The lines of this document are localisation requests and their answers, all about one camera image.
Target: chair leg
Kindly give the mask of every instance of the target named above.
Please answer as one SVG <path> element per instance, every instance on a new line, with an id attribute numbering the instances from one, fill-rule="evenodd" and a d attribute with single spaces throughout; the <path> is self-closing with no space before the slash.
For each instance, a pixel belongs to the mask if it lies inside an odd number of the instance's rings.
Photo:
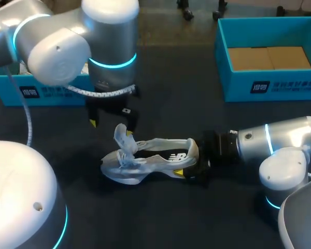
<path id="1" fill-rule="evenodd" d="M 223 18 L 224 12 L 226 11 L 227 8 L 227 2 L 224 0 L 219 0 L 219 5 L 218 5 L 218 10 L 213 11 L 213 20 L 218 21 L 219 18 Z"/>
<path id="2" fill-rule="evenodd" d="M 182 9 L 183 18 L 187 21 L 190 21 L 192 18 L 194 18 L 194 15 L 192 14 L 192 11 L 189 9 L 189 0 L 177 0 L 177 7 L 179 9 Z"/>

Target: blue box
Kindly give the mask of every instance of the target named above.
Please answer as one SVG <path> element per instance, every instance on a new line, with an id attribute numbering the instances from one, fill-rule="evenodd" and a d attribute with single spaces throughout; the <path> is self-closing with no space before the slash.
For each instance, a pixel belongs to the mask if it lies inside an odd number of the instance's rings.
<path id="1" fill-rule="evenodd" d="M 46 86 L 32 75 L 13 75 L 28 106 L 84 106 L 84 96 L 71 92 L 61 86 Z M 74 87 L 94 91 L 88 75 L 79 75 L 70 84 Z M 14 85 L 0 69 L 0 98 L 5 106 L 22 106 L 20 96 Z"/>
<path id="2" fill-rule="evenodd" d="M 311 65 L 311 17 L 220 19 L 215 57 L 225 101 L 311 100 L 311 69 L 234 71 L 228 52 L 299 46 Z"/>

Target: black mat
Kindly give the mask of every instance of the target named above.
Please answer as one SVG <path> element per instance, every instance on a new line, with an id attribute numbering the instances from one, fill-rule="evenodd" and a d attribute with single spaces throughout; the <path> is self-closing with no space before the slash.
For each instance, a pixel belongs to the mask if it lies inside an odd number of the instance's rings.
<path id="1" fill-rule="evenodd" d="M 136 140 L 200 137 L 205 129 L 311 115 L 311 102 L 225 104 L 211 47 L 149 47 L 138 64 Z M 260 187 L 235 179 L 243 169 L 215 172 L 208 189 L 162 175 L 120 185 L 99 176 L 99 164 L 117 149 L 113 132 L 124 120 L 102 114 L 94 129 L 84 108 L 32 108 L 32 117 L 33 147 L 53 166 L 68 204 L 72 248 L 283 248 L 256 213 Z M 23 110 L 0 102 L 0 139 L 24 143 L 26 134 Z"/>

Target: yellow shoe accent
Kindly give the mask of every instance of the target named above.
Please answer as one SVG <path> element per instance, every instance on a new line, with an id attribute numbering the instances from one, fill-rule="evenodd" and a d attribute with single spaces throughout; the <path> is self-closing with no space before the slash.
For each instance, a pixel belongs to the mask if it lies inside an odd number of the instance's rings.
<path id="1" fill-rule="evenodd" d="M 183 175 L 183 170 L 174 170 L 173 173 L 174 175 L 185 178 L 185 176 Z"/>
<path id="2" fill-rule="evenodd" d="M 97 128 L 97 124 L 95 123 L 95 120 L 90 119 L 90 122 L 92 123 L 92 125 Z"/>

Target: shoe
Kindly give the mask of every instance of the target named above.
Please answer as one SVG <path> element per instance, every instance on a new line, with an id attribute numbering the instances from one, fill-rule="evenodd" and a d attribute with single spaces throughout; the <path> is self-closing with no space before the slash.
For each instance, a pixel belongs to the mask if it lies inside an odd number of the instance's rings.
<path id="1" fill-rule="evenodd" d="M 152 172 L 182 178 L 175 171 L 195 166 L 199 160 L 199 149 L 193 139 L 135 142 L 131 134 L 127 136 L 123 124 L 115 128 L 114 139 L 120 149 L 102 159 L 101 171 L 118 183 L 135 185 Z"/>

